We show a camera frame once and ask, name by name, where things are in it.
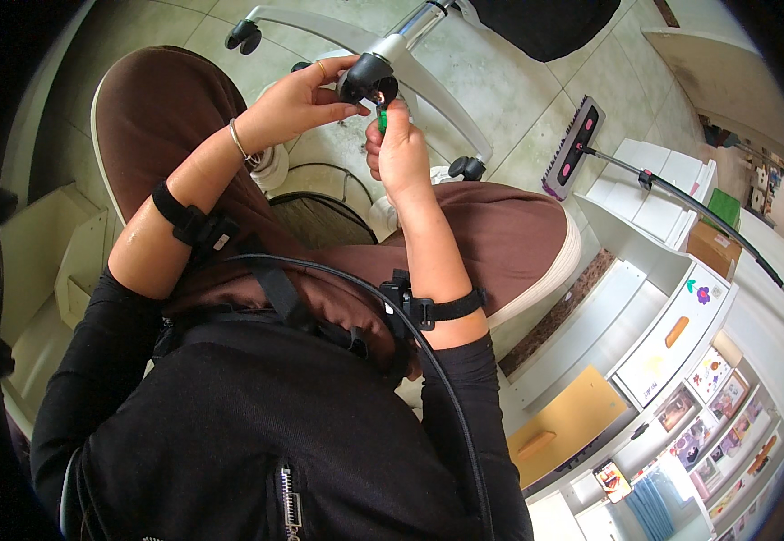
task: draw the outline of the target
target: purple flower sticker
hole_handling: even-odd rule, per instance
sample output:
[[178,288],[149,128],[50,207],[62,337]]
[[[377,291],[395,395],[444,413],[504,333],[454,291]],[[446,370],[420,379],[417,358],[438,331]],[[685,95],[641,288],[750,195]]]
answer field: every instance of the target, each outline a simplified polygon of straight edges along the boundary
[[699,291],[696,292],[696,298],[699,299],[703,305],[708,304],[708,301],[711,300],[711,295],[708,294],[707,287],[700,287]]

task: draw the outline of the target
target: mop head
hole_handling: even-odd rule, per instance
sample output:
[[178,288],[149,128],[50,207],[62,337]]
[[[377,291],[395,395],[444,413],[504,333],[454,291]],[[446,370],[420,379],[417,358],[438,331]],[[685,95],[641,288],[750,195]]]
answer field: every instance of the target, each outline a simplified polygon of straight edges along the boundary
[[600,127],[603,126],[603,109],[596,104],[591,96],[584,96],[576,116],[566,129],[566,135],[560,143],[560,148],[551,158],[549,170],[543,177],[543,188],[558,201],[565,200],[570,195],[573,181],[576,180],[579,165],[584,161],[584,152],[576,146],[590,146]]

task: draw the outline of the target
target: zipper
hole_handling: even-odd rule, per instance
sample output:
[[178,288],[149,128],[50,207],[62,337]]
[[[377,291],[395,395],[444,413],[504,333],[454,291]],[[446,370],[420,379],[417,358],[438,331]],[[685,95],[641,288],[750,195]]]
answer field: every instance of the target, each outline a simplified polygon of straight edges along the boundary
[[281,486],[281,504],[284,510],[284,531],[287,541],[302,541],[299,537],[302,528],[302,501],[299,493],[292,490],[292,470],[289,464],[284,464],[278,470],[278,479]]

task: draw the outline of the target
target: mop handle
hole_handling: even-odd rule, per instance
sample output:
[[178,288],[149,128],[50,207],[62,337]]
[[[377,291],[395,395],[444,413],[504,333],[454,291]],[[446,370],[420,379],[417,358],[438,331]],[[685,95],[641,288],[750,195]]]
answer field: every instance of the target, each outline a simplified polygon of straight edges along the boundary
[[750,244],[744,236],[737,232],[731,225],[726,223],[723,218],[720,218],[718,215],[714,214],[713,211],[708,209],[704,204],[699,201],[696,201],[690,194],[685,192],[682,189],[679,189],[672,183],[669,183],[666,179],[663,179],[651,171],[647,169],[638,169],[626,162],[622,162],[621,160],[617,159],[616,157],[608,156],[608,154],[603,154],[602,152],[593,149],[589,146],[584,146],[581,143],[576,145],[576,148],[585,154],[590,154],[591,156],[596,156],[606,160],[607,162],[617,165],[618,167],[628,170],[631,173],[636,173],[639,177],[639,184],[643,189],[650,191],[653,187],[653,184],[656,183],[660,188],[665,189],[668,193],[672,196],[679,198],[681,201],[687,204],[688,207],[696,210],[697,212],[701,212],[702,214],[706,215],[712,222],[716,223],[717,226],[726,233],[727,236],[732,237],[735,241],[737,241],[742,247],[744,247],[753,258],[756,260],[759,266],[766,271],[766,274],[774,280],[776,286],[783,290],[784,293],[784,282],[783,279],[780,278],[780,275],[776,273],[774,267],[768,264],[766,259],[762,257],[762,254],[759,254],[759,251],[756,250],[756,247],[753,244]]

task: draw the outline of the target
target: black sleeve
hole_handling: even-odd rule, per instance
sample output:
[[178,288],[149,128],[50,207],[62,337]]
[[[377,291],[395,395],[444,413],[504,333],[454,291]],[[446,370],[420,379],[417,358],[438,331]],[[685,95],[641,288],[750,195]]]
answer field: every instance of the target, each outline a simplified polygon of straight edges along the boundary
[[[440,350],[437,357],[455,388],[473,435],[497,539],[533,539],[530,514],[518,486],[518,470],[510,459],[501,422],[491,337],[486,334],[471,344]],[[461,429],[448,394],[430,362],[423,357],[421,365],[425,375],[422,427],[441,461],[462,483],[461,491],[473,492]]]
[[58,516],[67,461],[143,379],[161,327],[162,301],[119,284],[109,268],[46,385],[31,439],[34,490]]

